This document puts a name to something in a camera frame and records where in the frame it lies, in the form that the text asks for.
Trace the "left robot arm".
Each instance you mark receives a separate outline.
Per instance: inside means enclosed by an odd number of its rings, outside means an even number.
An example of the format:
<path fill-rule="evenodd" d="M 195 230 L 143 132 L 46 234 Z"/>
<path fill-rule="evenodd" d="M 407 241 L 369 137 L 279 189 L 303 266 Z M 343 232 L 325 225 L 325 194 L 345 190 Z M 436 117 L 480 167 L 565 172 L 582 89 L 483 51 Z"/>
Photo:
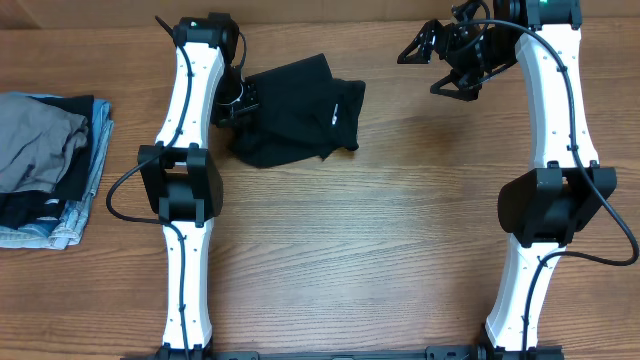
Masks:
<path fill-rule="evenodd" d="M 223 206 L 223 182 L 209 151 L 209 129 L 246 122 L 258 109 L 255 85 L 233 63 L 237 23 L 227 13 L 184 17 L 170 28 L 176 77 L 163 126 L 138 152 L 150 207 L 168 255 L 168 309 L 157 359 L 208 359 L 208 250 Z"/>

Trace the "black t-shirt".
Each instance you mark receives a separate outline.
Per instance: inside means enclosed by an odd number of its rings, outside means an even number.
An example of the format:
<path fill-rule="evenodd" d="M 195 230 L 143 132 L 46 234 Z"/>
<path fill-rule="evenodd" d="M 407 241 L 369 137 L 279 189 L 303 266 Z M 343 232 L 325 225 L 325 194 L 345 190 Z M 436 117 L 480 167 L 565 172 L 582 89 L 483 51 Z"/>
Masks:
<path fill-rule="evenodd" d="M 245 84 L 249 106 L 216 105 L 212 118 L 233 130 L 230 150 L 242 162 L 270 168 L 359 148 L 366 83 L 335 78 L 323 54 L 252 75 Z"/>

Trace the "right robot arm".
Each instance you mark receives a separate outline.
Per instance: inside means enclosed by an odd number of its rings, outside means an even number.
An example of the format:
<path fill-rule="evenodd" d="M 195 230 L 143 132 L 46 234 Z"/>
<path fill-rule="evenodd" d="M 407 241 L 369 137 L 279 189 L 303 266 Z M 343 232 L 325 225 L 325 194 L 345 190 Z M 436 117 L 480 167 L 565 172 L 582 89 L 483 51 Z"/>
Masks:
<path fill-rule="evenodd" d="M 528 171 L 504 185 L 498 218 L 508 250 L 496 302 L 480 341 L 431 346 L 431 359 L 559 359 L 537 325 L 559 260 L 616 188 L 601 165 L 585 119 L 579 75 L 583 16 L 578 0 L 468 1 L 453 20 L 424 24 L 399 55 L 402 64 L 438 56 L 450 73 L 431 92 L 474 101 L 483 84 L 519 65 L 528 96 Z"/>

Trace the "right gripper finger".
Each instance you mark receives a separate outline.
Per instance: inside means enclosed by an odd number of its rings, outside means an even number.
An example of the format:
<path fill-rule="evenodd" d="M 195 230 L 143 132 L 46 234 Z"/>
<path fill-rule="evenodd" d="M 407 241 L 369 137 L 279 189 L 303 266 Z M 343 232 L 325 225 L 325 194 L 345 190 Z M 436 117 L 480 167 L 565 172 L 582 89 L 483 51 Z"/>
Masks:
<path fill-rule="evenodd" d="M 481 89 L 481 84 L 468 83 L 466 75 L 460 75 L 455 70 L 451 70 L 447 76 L 431 85 L 430 93 L 471 102 L 478 99 Z"/>
<path fill-rule="evenodd" d="M 412 42 L 398 55 L 398 64 L 429 64 L 432 54 L 445 45 L 445 30 L 438 20 L 427 21 Z"/>

